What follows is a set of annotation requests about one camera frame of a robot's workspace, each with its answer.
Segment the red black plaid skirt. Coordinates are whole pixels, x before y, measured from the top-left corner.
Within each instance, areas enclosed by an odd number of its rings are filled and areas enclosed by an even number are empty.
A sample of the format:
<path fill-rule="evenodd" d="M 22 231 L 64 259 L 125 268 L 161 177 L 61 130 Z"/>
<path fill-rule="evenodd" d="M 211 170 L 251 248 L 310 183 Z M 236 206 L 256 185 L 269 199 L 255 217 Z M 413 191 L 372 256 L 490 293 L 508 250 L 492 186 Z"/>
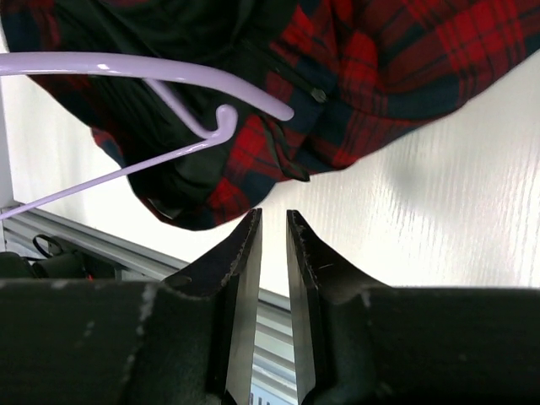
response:
<path fill-rule="evenodd" d="M 139 171 L 159 220 L 209 230 L 280 181 L 343 170 L 451 114 L 539 48 L 536 1 L 4 1 L 12 52 L 159 57 L 232 73 L 289 105 L 280 122 L 229 95 L 172 84 L 206 127 L 239 114 L 222 145 Z"/>

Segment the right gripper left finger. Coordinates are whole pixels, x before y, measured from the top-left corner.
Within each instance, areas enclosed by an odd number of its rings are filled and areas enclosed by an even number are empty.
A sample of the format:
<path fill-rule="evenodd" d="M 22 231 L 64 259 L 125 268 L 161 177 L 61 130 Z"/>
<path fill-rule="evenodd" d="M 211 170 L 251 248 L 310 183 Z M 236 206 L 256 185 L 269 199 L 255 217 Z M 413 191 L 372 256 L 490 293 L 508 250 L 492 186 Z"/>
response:
<path fill-rule="evenodd" d="M 4 404 L 246 404 L 262 211 L 162 281 L 38 278 L 1 255 Z"/>

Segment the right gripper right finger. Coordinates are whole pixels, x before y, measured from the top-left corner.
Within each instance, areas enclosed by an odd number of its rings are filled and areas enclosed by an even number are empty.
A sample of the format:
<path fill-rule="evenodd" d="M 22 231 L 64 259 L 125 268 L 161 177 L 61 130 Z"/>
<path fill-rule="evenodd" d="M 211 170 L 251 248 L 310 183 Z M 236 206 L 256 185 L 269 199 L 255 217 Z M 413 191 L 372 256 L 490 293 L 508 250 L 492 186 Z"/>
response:
<path fill-rule="evenodd" d="M 535 289 L 388 286 L 287 213 L 302 404 L 536 404 Z"/>

